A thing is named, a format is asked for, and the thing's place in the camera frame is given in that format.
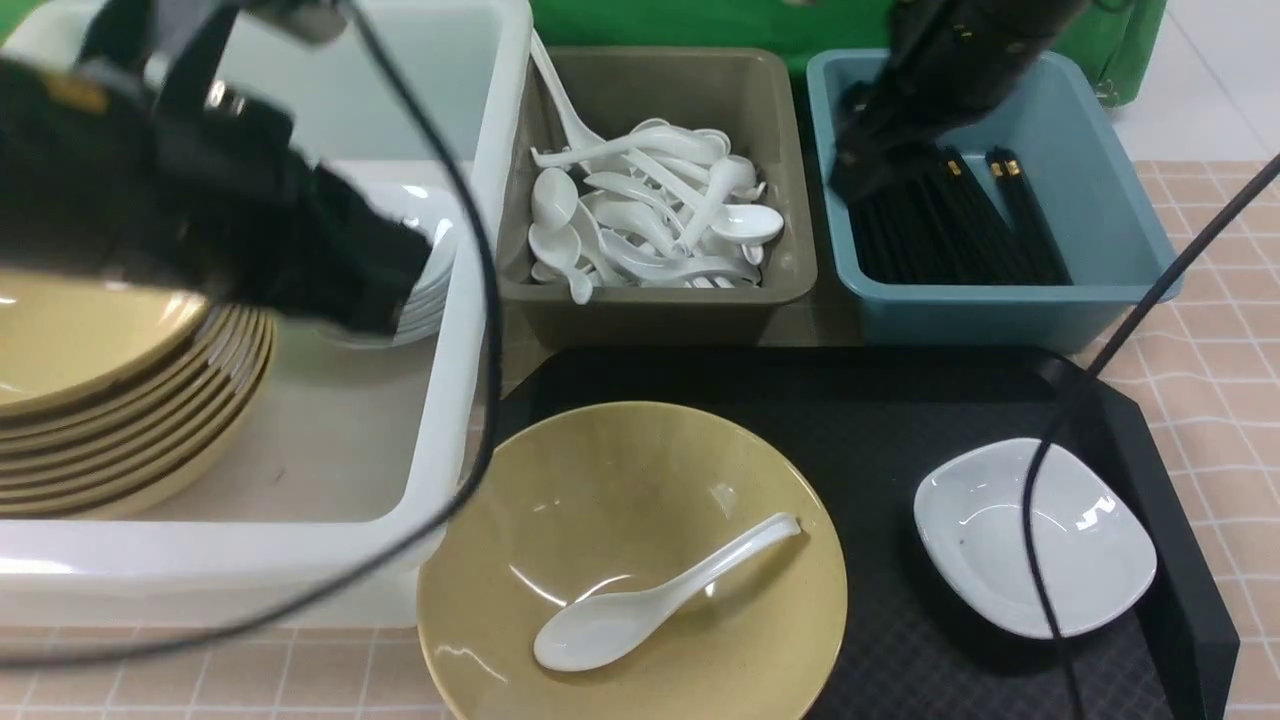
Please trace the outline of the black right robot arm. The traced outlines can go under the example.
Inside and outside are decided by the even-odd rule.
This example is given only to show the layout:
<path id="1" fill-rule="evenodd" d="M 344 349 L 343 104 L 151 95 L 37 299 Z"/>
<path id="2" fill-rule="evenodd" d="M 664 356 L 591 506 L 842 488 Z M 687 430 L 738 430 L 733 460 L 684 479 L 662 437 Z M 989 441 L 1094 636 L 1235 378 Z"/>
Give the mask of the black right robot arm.
<path id="1" fill-rule="evenodd" d="M 1087 1 L 896 1 L 890 55 L 835 141 L 828 186 L 854 205 L 923 165 L 952 129 L 989 115 Z"/>

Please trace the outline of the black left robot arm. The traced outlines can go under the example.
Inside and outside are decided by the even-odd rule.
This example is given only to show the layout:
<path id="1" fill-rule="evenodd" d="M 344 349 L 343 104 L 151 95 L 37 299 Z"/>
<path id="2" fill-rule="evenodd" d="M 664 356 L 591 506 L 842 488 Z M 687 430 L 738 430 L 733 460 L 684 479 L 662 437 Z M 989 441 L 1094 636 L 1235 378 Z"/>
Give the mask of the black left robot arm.
<path id="1" fill-rule="evenodd" d="M 218 78 L 244 13 L 310 46 L 347 26 L 338 1 L 106 1 L 68 68 L 3 56 L 3 265 L 393 334 L 430 246 Z"/>

